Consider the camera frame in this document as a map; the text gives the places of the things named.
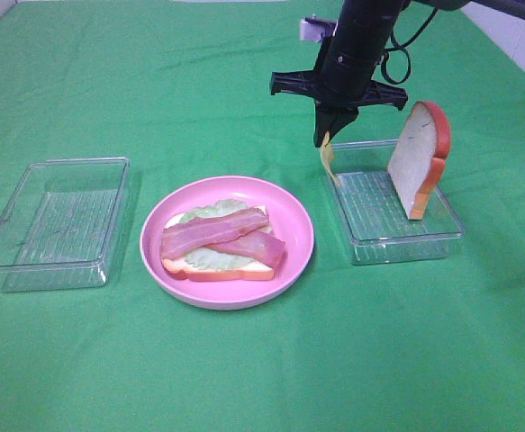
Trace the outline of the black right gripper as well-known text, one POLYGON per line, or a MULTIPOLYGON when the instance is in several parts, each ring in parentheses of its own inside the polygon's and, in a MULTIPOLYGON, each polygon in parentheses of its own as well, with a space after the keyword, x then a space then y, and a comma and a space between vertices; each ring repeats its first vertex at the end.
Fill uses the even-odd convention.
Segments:
POLYGON ((357 119, 358 107, 383 104, 402 110, 406 105, 405 90, 372 78, 376 66, 375 59, 354 58, 341 51, 333 40, 324 40, 313 68, 274 72, 270 94, 303 95, 317 101, 313 142, 320 147, 327 132, 334 138, 357 119))

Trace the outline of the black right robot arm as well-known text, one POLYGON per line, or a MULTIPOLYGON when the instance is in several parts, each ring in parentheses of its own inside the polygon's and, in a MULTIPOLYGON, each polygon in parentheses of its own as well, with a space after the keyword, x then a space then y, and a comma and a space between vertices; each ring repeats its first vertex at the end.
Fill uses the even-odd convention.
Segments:
POLYGON ((270 93, 313 99, 315 147, 352 123, 363 106, 392 105, 402 109, 406 105, 408 96, 400 81, 385 76, 378 82, 373 74, 379 70, 386 75, 389 53, 406 50, 396 40, 394 26, 408 5, 395 0, 346 1, 335 21, 302 19, 302 38, 321 44, 314 66, 310 70, 273 73, 270 93))

